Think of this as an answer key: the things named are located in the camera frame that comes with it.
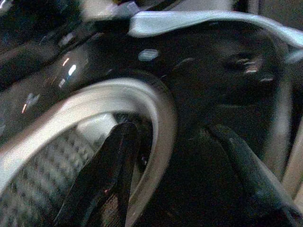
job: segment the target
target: silver rim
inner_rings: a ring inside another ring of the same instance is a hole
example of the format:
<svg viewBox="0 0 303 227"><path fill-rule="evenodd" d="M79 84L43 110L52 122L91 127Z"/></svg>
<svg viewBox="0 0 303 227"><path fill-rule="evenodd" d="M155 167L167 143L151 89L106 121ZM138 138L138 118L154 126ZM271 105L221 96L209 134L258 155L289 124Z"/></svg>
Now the silver rim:
<svg viewBox="0 0 303 227"><path fill-rule="evenodd" d="M56 136L81 121L112 112L146 116L153 126L150 160L129 200L125 226L132 226L168 166L176 133L172 100L135 79L113 79L79 90L6 143L0 149L0 192L27 161Z"/></svg>

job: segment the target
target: silver trim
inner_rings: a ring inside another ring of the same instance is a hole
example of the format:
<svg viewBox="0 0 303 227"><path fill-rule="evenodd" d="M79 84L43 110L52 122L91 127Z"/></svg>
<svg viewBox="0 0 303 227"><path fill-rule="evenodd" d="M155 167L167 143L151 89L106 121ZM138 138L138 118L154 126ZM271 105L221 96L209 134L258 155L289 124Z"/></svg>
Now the silver trim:
<svg viewBox="0 0 303 227"><path fill-rule="evenodd" d="M128 34L139 38L156 36L212 20L248 22L271 32L294 47L303 48L302 31L285 27L266 17L231 11L144 11L132 17Z"/></svg>
<svg viewBox="0 0 303 227"><path fill-rule="evenodd" d="M176 133L173 102L135 79L113 79L86 87L56 104L31 126L0 148L0 193L15 173L58 134L80 121L110 112L148 116L153 125L150 160L130 200L126 227L141 215L168 166Z"/></svg>

